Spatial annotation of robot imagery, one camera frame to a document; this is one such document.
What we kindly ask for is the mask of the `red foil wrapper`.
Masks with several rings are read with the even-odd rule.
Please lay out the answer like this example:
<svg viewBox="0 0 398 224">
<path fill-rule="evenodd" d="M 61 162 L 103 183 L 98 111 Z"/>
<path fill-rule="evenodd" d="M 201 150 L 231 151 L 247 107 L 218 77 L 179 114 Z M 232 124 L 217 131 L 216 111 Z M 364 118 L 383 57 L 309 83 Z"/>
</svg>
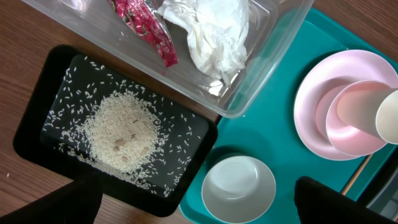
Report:
<svg viewBox="0 0 398 224">
<path fill-rule="evenodd" d="M 155 1 L 108 0 L 112 10 L 141 39 L 153 46 L 166 67 L 178 64 L 177 53 Z"/>
</svg>

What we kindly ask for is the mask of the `small pink saucer plate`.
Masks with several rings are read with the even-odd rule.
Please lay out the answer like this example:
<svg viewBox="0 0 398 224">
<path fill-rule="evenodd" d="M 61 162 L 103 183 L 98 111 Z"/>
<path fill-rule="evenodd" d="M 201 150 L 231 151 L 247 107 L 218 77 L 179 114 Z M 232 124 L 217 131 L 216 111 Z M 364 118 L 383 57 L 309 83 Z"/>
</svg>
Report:
<svg viewBox="0 0 398 224">
<path fill-rule="evenodd" d="M 383 148 L 388 142 L 343 123 L 337 115 L 337 104 L 348 90 L 360 88 L 391 88 L 376 81 L 365 80 L 338 86 L 320 100 L 315 113 L 315 122 L 319 132 L 344 156 L 366 156 Z"/>
</svg>

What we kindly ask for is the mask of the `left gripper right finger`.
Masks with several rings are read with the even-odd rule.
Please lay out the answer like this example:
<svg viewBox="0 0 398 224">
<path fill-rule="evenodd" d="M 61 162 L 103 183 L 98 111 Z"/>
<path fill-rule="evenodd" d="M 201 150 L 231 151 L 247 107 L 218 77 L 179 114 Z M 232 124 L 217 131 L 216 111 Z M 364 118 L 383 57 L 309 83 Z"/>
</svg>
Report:
<svg viewBox="0 0 398 224">
<path fill-rule="evenodd" d="M 296 181 L 294 202 L 301 224 L 395 224 L 308 176 Z"/>
</svg>

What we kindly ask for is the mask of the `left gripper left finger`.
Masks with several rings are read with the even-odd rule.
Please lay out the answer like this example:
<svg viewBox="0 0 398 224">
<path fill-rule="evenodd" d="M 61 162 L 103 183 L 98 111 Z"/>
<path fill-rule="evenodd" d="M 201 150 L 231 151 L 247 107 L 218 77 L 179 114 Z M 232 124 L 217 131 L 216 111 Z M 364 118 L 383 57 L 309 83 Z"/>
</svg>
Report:
<svg viewBox="0 0 398 224">
<path fill-rule="evenodd" d="M 1 217 L 1 223 L 93 223 L 101 206 L 103 185 L 85 177 Z"/>
</svg>

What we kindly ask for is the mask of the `grey bowl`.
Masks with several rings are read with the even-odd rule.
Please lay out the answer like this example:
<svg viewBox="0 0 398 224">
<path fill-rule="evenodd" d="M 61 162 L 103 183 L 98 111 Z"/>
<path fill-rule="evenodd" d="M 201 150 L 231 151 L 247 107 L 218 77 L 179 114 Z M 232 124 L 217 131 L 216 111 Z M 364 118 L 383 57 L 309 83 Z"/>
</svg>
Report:
<svg viewBox="0 0 398 224">
<path fill-rule="evenodd" d="M 228 156 L 206 174 L 201 198 L 206 210 L 225 223 L 248 223 L 271 207 L 275 177 L 262 161 L 250 156 Z"/>
</svg>

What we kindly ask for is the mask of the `white paper napkin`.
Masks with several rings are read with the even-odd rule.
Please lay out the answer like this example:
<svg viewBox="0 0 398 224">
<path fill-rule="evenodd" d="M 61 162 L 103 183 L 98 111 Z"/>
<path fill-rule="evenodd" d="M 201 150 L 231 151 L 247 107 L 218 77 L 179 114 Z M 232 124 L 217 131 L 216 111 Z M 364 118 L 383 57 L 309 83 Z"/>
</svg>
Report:
<svg viewBox="0 0 398 224">
<path fill-rule="evenodd" d="M 230 86 L 245 68 L 248 0 L 168 0 L 157 13 L 187 31 L 190 56 L 205 75 Z"/>
</svg>

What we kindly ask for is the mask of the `white rice pile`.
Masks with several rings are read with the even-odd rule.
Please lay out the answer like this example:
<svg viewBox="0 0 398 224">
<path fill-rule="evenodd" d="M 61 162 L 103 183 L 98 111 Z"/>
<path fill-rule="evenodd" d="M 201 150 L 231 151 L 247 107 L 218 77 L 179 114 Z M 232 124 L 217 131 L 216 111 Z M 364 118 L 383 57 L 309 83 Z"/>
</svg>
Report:
<svg viewBox="0 0 398 224">
<path fill-rule="evenodd" d="M 62 73 L 40 140 L 163 198 L 208 131 L 199 115 L 78 55 Z"/>
</svg>

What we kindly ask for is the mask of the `white ceramic cup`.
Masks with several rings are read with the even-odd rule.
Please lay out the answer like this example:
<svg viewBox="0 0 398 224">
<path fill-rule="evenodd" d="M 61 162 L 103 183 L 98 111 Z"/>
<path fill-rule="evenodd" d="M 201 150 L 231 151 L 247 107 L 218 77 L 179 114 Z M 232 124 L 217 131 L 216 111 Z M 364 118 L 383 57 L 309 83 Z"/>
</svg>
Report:
<svg viewBox="0 0 398 224">
<path fill-rule="evenodd" d="M 339 119 L 385 142 L 397 144 L 397 89 L 355 86 L 337 104 Z"/>
</svg>

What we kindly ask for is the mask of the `wooden chopstick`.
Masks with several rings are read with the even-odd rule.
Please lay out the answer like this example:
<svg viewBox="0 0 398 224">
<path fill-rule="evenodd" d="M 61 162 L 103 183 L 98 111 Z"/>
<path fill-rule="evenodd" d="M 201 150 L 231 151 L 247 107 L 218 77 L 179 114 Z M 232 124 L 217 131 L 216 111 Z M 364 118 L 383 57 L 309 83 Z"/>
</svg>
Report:
<svg viewBox="0 0 398 224">
<path fill-rule="evenodd" d="M 366 158 L 364 159 L 364 161 L 362 161 L 362 163 L 360 164 L 360 166 L 356 169 L 356 171 L 354 172 L 354 174 L 351 176 L 350 180 L 348 181 L 348 183 L 343 187 L 343 189 L 341 190 L 340 194 L 342 195 L 346 195 L 348 193 L 348 191 L 350 190 L 350 188 L 352 187 L 352 185 L 355 183 L 355 181 L 357 180 L 357 178 L 360 176 L 360 174 L 362 173 L 362 171 L 364 170 L 364 168 L 367 166 L 368 162 L 371 160 L 372 158 L 372 154 L 366 156 Z"/>
</svg>

